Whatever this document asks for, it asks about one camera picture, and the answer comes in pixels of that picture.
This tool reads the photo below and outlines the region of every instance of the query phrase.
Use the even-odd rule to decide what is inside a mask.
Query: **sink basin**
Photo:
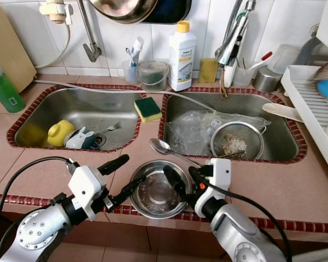
[[[299,147],[287,121],[282,117],[262,110],[262,105],[273,103],[274,101],[253,93],[230,93],[225,100],[221,100],[218,93],[184,92],[182,94],[223,113],[258,116],[271,121],[272,124],[267,127],[267,131],[263,135],[265,149],[260,159],[286,162],[298,155]],[[166,123],[171,122],[190,110],[206,109],[186,99],[170,96],[167,99],[165,121]],[[170,132],[166,128],[164,128],[162,138],[169,144],[171,143]],[[182,153],[189,156],[194,155],[188,151]]]
[[[106,143],[101,150],[115,150],[135,139],[138,114],[133,103],[140,94],[96,93],[71,88],[57,88],[48,92],[39,103],[37,99],[8,131],[11,145],[23,147],[51,147],[47,143],[49,128],[62,119],[70,121],[76,129],[86,127],[95,132],[120,122],[121,128],[106,132]],[[12,129],[19,125],[16,132]],[[14,141],[9,137],[14,133]]]

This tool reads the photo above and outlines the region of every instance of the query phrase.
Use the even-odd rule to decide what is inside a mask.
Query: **white dish rack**
[[[318,68],[290,65],[281,83],[328,164],[328,136],[325,133],[328,126],[328,100],[316,91],[314,82],[309,81]]]

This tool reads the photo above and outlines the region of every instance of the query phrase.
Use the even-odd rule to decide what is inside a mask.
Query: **steel bowl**
[[[186,184],[186,193],[191,193],[191,181],[186,173],[172,162],[155,160],[140,166],[132,175],[131,181],[145,175],[142,182],[130,196],[132,205],[139,213],[148,218],[166,219],[173,217],[185,209],[187,203],[180,202],[173,187],[164,174],[164,166],[170,166]]]
[[[147,18],[158,0],[90,0],[104,16],[121,24],[139,23]]]

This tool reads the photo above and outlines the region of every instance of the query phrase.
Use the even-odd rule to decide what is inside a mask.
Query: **white tile wall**
[[[66,32],[62,25],[43,17],[38,9],[43,0],[0,0],[17,35],[34,64],[41,64],[56,57],[62,50]],[[201,58],[213,57],[221,44],[235,0],[192,0],[187,19],[197,37],[194,76],[198,76]],[[310,28],[320,21],[325,0],[257,0],[256,9],[250,14],[250,24],[241,56],[258,61],[268,51],[275,51],[280,44],[301,47],[310,37]],[[168,37],[175,32],[175,25],[118,25],[97,12],[85,2],[91,27],[102,56],[92,63],[87,58],[83,43],[89,44],[78,5],[72,5],[74,15],[71,42],[62,58],[42,73],[78,75],[114,75],[128,55],[137,36],[145,40],[141,60],[167,60]]]

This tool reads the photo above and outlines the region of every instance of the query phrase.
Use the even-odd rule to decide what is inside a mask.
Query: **plastic cup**
[[[246,88],[250,85],[253,79],[255,69],[248,70],[237,66],[235,75],[233,77],[233,86],[239,88]]]
[[[123,70],[124,76],[119,74],[120,70]],[[136,76],[136,67],[129,67],[129,60],[125,60],[122,62],[121,66],[118,67],[116,70],[116,73],[118,74],[118,77],[125,79],[125,81],[130,85],[137,85],[140,83],[140,81],[137,79]]]
[[[145,91],[159,92],[166,88],[169,65],[161,61],[141,62],[137,67],[137,77]]]
[[[294,63],[299,53],[300,50],[296,47],[282,44],[273,57],[270,58],[267,68],[277,74],[283,75],[286,67]]]

